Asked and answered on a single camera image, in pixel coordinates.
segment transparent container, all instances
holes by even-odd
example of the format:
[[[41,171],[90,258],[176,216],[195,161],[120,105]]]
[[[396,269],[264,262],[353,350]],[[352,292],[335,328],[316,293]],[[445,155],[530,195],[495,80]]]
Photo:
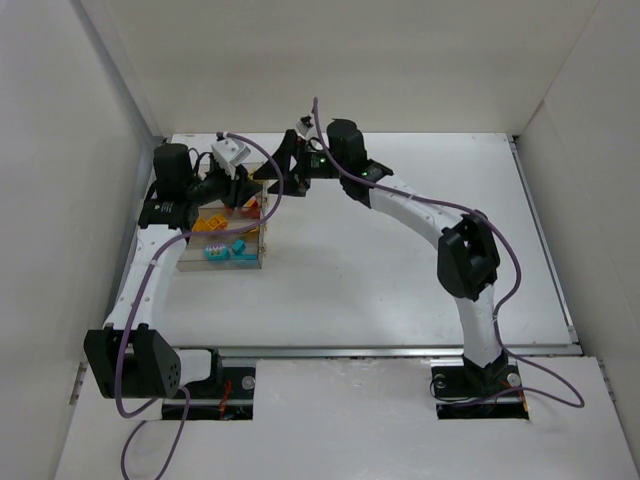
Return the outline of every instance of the transparent container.
[[[245,165],[249,172],[260,164]],[[201,165],[201,173],[208,171],[209,165]],[[264,255],[264,235],[266,225],[241,234],[227,235],[224,232],[249,226],[259,218],[263,218],[267,208],[267,190],[263,185],[262,192],[245,206],[230,210],[222,202],[216,201],[198,209],[199,223],[194,230],[210,231],[217,228],[216,234],[198,235],[189,238],[189,243],[178,261],[177,268],[181,272],[204,272],[215,270],[238,270],[262,268]]]

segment white table surface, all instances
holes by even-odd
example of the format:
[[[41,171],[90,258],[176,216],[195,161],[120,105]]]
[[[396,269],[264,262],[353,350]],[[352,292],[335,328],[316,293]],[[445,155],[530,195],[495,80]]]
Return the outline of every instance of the white table surface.
[[[250,135],[273,152],[281,134]],[[200,151],[214,135],[176,135]],[[503,309],[512,345],[570,342],[563,311],[507,138],[502,134],[367,134],[374,158],[426,196],[485,212],[512,242],[524,279]],[[262,161],[253,152],[248,161]],[[313,180],[268,224],[262,270],[176,273],[158,328],[176,346],[459,346],[436,251],[368,210],[337,180]],[[497,297],[514,279],[500,247]]]
[[[544,364],[574,383],[584,409],[528,394],[530,421],[437,420],[425,360],[261,361],[254,419],[189,422],[164,480],[637,480],[596,360]],[[570,398],[539,370],[521,373],[525,385]],[[177,423],[138,432],[132,478],[155,478]],[[135,424],[88,372],[56,479],[121,478]]]

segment white wall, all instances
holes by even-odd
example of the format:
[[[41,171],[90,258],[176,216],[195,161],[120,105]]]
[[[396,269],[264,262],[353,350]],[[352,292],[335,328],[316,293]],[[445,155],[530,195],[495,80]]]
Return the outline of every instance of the white wall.
[[[82,1],[167,135],[282,131],[314,95],[366,131],[521,133],[598,3]]]
[[[0,0],[0,476],[48,478],[143,145],[69,0]]]
[[[640,462],[640,3],[602,0],[522,135],[525,175],[586,353]]]

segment clear plastic box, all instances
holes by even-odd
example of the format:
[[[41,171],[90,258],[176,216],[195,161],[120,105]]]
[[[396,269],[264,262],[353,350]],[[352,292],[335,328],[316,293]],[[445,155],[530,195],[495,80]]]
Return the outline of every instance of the clear plastic box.
[[[247,170],[252,172],[260,164],[245,164]],[[209,165],[201,165],[201,173],[208,171]],[[189,238],[189,243],[184,253],[178,261],[177,268],[181,272],[203,272],[215,270],[237,270],[262,268],[262,258],[264,255],[264,235],[266,225],[263,224],[249,232],[227,235],[226,230],[233,230],[249,226],[259,218],[263,218],[267,208],[266,184],[263,185],[262,192],[254,197],[256,206],[253,208],[243,207],[235,210],[226,208],[222,202],[216,201],[200,207],[199,218],[209,221],[215,217],[210,226],[215,226],[216,220],[224,217],[226,228],[216,230],[217,234],[205,236],[193,236]],[[244,242],[242,252],[234,251],[234,244],[238,241]],[[207,254],[207,247],[224,246],[227,255]]]

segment yellow lego brick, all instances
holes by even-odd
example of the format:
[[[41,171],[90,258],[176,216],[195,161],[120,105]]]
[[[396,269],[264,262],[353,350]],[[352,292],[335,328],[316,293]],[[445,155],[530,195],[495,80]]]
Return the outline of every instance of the yellow lego brick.
[[[251,170],[249,172],[249,180],[253,180],[253,174],[256,173],[258,169],[256,168],[255,170]],[[253,180],[256,183],[264,183],[264,180]]]
[[[210,230],[224,230],[229,226],[229,221],[224,215],[219,213],[207,220],[207,223],[209,224]]]
[[[198,218],[198,220],[196,220],[196,224],[193,226],[194,232],[208,232],[210,230],[212,230],[211,226],[202,217]]]

